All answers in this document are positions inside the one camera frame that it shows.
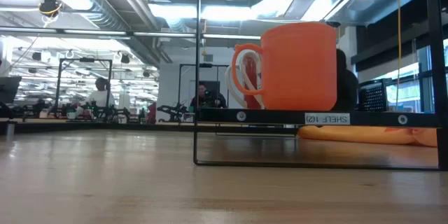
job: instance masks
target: yellow cable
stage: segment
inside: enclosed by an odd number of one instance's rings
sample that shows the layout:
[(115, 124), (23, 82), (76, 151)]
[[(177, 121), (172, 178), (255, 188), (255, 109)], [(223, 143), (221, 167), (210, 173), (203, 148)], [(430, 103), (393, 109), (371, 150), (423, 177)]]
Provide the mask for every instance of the yellow cable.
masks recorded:
[(47, 26), (51, 23), (51, 20), (52, 20), (54, 14), (55, 14), (54, 12), (51, 13), (50, 18), (48, 18), (48, 21), (45, 22), (45, 24), (43, 25), (43, 28), (47, 28)]
[(50, 10), (50, 11), (41, 11), (41, 4), (39, 4), (38, 9), (39, 9), (39, 12), (42, 13), (42, 14), (53, 14), (53, 13), (55, 13), (56, 11), (58, 11), (61, 7), (62, 7), (62, 3), (61, 3), (56, 9), (54, 9), (54, 10)]
[(395, 110), (398, 111), (398, 90), (400, 88), (400, 68), (401, 68), (401, 0), (398, 0), (398, 76), (397, 76), (397, 96), (395, 100)]

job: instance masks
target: shelf label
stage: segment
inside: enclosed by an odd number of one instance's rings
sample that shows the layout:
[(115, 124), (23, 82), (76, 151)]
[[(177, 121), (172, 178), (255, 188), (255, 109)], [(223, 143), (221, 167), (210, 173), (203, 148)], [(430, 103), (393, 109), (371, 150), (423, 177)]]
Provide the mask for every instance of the shelf label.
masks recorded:
[(350, 113), (305, 113), (306, 125), (350, 125)]

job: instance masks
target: orange object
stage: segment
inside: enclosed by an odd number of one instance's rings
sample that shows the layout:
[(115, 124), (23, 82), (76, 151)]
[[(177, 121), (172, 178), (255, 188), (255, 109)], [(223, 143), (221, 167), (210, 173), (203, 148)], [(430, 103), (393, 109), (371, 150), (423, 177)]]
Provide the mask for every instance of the orange object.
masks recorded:
[(437, 147), (436, 129), (413, 129), (412, 135), (415, 141), (421, 145)]
[[(262, 55), (260, 90), (239, 82), (235, 64), (243, 50)], [(286, 24), (261, 36), (261, 47), (237, 45), (232, 77), (245, 95), (262, 95), (267, 109), (329, 111), (336, 102), (336, 34), (316, 22)]]
[(303, 139), (369, 144), (411, 144), (415, 142), (411, 130), (386, 131), (386, 129), (386, 127), (362, 126), (304, 126), (299, 129), (299, 136)]

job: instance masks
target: metal shelf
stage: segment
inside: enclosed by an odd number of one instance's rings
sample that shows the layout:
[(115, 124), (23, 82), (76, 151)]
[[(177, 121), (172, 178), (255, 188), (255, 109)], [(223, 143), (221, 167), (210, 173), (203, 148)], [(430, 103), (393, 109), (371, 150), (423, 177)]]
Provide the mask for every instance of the metal shelf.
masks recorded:
[(202, 108), (200, 123), (279, 125), (353, 125), (382, 127), (441, 127), (435, 114), (395, 112), (274, 111)]

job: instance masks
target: orange mug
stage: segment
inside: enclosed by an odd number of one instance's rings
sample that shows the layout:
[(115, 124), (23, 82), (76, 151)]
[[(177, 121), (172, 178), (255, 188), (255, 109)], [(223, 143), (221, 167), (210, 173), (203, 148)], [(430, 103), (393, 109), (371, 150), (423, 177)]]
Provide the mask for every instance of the orange mug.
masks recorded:
[[(259, 90), (247, 90), (237, 78), (237, 57), (248, 49), (262, 57)], [(302, 22), (266, 31), (261, 47), (235, 47), (232, 77), (243, 94), (261, 95), (266, 109), (329, 111), (337, 98), (335, 30), (323, 23)]]

